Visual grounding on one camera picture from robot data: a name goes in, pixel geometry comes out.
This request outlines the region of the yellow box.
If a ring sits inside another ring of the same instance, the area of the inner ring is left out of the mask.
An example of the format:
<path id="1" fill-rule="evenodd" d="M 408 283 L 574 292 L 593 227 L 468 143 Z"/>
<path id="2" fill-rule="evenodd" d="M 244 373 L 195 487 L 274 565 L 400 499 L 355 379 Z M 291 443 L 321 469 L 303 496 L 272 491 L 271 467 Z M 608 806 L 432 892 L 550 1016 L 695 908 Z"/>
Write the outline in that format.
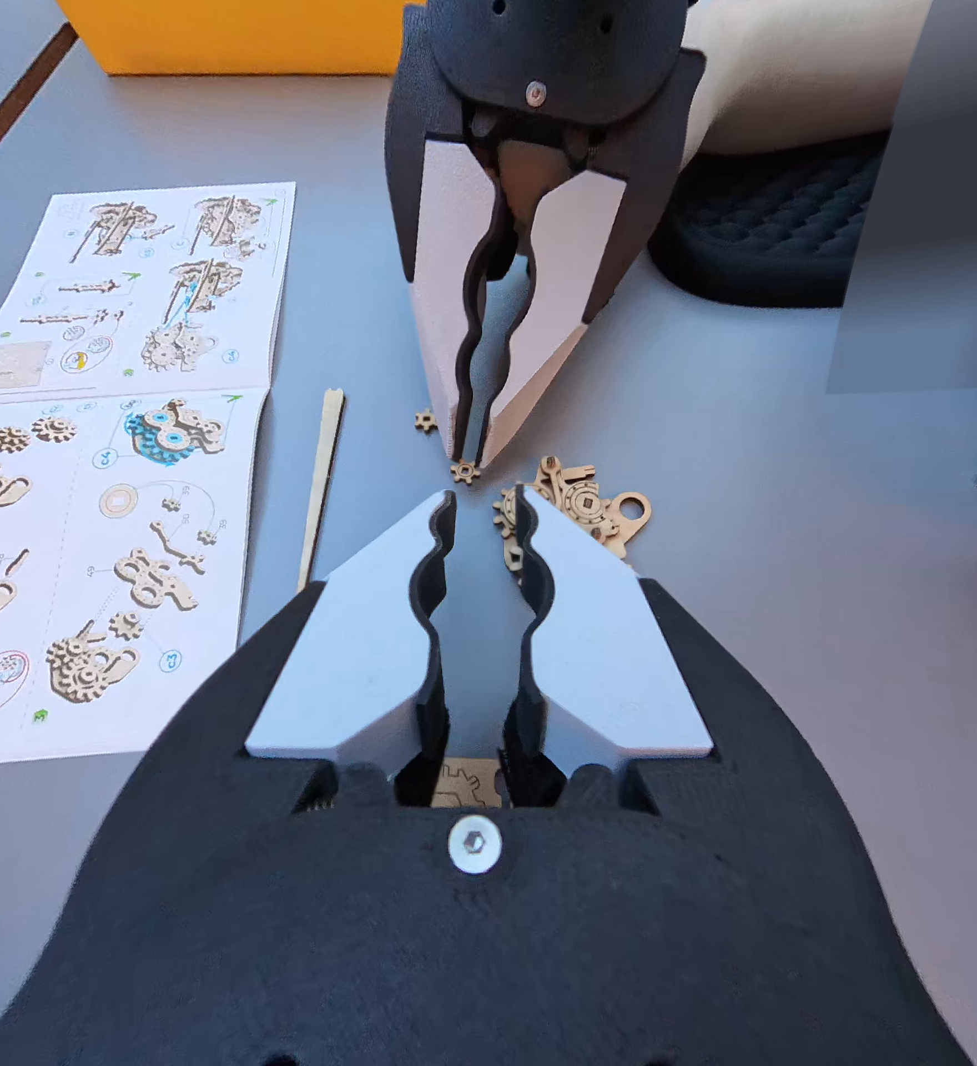
<path id="1" fill-rule="evenodd" d="M 119 76 L 392 74 L 403 1 L 60 1 Z"/>

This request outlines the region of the wooden gear assembly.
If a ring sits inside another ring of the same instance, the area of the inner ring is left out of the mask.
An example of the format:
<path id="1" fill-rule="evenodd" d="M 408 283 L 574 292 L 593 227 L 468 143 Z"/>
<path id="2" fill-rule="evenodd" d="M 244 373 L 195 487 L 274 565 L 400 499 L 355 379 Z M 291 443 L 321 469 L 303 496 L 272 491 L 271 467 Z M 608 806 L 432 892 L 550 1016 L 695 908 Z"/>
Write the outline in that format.
<path id="1" fill-rule="evenodd" d="M 595 466 L 566 468 L 556 456 L 544 456 L 535 478 L 522 485 L 543 497 L 592 536 L 615 556 L 626 559 L 626 543 L 635 537 L 652 517 L 651 501 L 640 492 L 602 496 L 595 480 Z M 503 560 L 510 574 L 522 572 L 522 548 L 516 533 L 516 490 L 508 488 L 494 502 L 494 524 L 503 537 Z"/>

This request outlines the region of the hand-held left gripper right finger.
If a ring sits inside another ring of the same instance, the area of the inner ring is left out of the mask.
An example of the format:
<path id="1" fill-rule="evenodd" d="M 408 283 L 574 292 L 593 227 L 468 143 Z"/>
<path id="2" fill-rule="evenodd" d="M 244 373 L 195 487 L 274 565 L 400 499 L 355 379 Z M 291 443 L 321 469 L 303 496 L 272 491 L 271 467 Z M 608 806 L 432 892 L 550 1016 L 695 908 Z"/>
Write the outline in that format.
<path id="1" fill-rule="evenodd" d="M 522 635 L 506 718 L 517 807 L 558 800 L 579 768 L 619 778 L 633 760 L 700 758 L 712 739 L 639 577 L 538 492 L 518 487 Z"/>

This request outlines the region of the white instruction booklet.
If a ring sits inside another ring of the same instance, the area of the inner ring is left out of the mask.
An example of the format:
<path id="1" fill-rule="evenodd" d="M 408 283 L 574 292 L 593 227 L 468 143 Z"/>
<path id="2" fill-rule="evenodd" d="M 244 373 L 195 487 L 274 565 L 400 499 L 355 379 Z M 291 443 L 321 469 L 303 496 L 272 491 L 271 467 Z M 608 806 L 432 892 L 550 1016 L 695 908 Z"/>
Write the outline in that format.
<path id="1" fill-rule="evenodd" d="M 0 763 L 143 752 L 234 651 L 294 206 L 49 203 L 0 309 Z"/>

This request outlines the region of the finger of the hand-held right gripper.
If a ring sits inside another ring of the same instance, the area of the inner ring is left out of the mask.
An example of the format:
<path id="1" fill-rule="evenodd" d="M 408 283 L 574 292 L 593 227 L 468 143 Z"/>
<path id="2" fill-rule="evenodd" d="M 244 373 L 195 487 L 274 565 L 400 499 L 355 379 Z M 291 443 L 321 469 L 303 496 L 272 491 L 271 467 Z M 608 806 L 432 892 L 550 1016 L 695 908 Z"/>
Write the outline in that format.
<path id="1" fill-rule="evenodd" d="M 469 426 L 481 284 L 506 230 L 506 215 L 496 176 L 469 146 L 427 140 L 410 292 L 431 410 L 453 461 L 463 455 Z"/>
<path id="2" fill-rule="evenodd" d="M 624 180 L 584 169 L 546 193 L 530 228 L 531 298 L 508 334 L 508 374 L 486 420 L 481 465 L 496 461 L 587 330 L 588 298 Z"/>

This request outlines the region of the wooden laser-cut parts sheet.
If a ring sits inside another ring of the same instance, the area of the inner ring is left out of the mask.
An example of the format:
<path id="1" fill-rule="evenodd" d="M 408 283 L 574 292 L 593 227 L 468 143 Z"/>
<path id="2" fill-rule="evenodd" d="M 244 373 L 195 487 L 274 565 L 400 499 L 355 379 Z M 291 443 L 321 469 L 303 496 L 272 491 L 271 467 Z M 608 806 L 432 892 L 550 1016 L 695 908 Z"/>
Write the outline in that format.
<path id="1" fill-rule="evenodd" d="M 431 795 L 433 808 L 493 809 L 508 806 L 506 785 L 496 756 L 446 756 Z"/>

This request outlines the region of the grey desk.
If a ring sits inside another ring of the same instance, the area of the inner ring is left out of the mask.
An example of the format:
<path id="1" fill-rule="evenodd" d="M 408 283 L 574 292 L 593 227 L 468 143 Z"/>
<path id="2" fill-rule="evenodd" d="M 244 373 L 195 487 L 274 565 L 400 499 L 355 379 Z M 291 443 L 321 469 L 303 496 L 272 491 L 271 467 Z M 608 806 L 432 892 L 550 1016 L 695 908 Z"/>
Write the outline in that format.
<path id="1" fill-rule="evenodd" d="M 0 145 L 0 304 L 56 192 L 295 181 L 240 640 L 295 592 L 323 393 L 347 394 L 315 574 L 451 484 L 387 193 L 381 78 L 111 79 L 84 46 Z M 789 714 L 977 1063 L 977 391 L 826 395 L 833 311 L 732 309 L 641 258 L 460 498 L 450 749 L 494 752 L 528 611 L 491 505 L 546 453 L 637 489 L 630 544 Z"/>

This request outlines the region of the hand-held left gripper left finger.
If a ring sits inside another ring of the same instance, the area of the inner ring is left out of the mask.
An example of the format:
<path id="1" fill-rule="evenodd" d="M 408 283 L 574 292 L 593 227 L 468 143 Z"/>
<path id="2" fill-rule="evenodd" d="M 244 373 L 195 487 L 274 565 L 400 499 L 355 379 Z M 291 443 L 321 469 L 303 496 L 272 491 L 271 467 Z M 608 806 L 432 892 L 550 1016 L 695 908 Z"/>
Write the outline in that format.
<path id="1" fill-rule="evenodd" d="M 435 492 L 329 574 L 245 741 L 250 755 L 369 763 L 401 804 L 431 804 L 449 715 L 430 615 L 455 516 L 455 492 Z"/>

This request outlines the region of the black chair seat cushion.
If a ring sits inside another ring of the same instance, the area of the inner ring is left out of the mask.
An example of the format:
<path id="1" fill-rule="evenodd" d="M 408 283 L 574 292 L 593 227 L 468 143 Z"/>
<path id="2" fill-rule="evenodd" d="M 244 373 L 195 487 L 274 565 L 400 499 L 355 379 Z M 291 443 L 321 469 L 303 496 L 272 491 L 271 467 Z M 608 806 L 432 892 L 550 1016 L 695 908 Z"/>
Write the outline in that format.
<path id="1" fill-rule="evenodd" d="M 889 136 L 697 155 L 678 177 L 649 257 L 701 298 L 838 308 Z"/>

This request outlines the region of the person's right hand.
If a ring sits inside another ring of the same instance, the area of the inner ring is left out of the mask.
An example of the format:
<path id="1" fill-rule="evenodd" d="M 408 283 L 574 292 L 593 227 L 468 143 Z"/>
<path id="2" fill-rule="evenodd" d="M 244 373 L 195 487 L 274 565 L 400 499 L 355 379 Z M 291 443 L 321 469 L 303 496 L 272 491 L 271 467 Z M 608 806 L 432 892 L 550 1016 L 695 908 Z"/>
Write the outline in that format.
<path id="1" fill-rule="evenodd" d="M 572 176 L 561 149 L 525 142 L 502 140 L 496 149 L 499 180 L 516 227 L 528 229 L 536 205 Z"/>

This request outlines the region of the tapered wooden stick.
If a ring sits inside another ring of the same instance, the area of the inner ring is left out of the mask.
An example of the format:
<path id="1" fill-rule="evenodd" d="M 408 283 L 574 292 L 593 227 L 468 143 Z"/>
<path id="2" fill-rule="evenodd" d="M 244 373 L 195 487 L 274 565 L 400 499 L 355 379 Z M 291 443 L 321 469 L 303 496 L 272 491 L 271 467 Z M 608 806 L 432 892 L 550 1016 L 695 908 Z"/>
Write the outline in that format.
<path id="1" fill-rule="evenodd" d="M 309 491 L 308 515 L 306 516 L 298 579 L 296 580 L 297 592 L 309 584 L 313 570 L 322 516 L 331 483 L 336 445 L 345 404 L 346 395 L 341 389 L 328 389 L 323 394 L 317 447 Z"/>

